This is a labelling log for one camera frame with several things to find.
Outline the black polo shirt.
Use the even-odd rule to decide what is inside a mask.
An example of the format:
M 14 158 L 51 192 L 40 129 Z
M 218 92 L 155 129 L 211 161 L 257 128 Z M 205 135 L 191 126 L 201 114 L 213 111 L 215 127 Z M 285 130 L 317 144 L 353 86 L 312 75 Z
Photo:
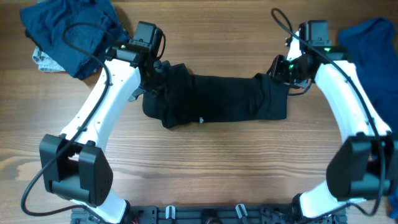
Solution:
M 146 116 L 172 129 L 188 123 L 282 120 L 289 88 L 263 73 L 252 78 L 193 75 L 185 64 L 162 64 L 165 83 L 144 93 Z

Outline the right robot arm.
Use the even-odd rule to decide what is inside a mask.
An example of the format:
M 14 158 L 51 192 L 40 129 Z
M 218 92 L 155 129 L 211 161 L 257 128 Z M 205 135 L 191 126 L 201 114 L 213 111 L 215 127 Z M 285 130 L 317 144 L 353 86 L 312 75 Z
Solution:
M 306 21 L 288 32 L 287 55 L 278 55 L 270 79 L 297 95 L 316 85 L 338 124 L 342 145 L 326 170 L 326 179 L 298 195 L 300 219 L 309 221 L 397 190 L 397 134 L 379 116 L 362 87 L 348 50 L 329 40 L 325 20 Z

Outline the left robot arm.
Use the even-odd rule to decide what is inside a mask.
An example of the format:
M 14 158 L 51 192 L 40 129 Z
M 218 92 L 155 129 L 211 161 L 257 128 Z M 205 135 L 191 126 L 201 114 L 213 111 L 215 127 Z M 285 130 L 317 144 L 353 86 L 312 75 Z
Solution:
M 45 135 L 39 152 L 47 192 L 74 202 L 101 223 L 130 223 L 130 204 L 112 190 L 113 171 L 104 154 L 109 135 L 128 101 L 157 91 L 164 75 L 157 68 L 165 35 L 140 21 L 129 42 L 106 50 L 103 71 L 74 119 L 59 136 Z

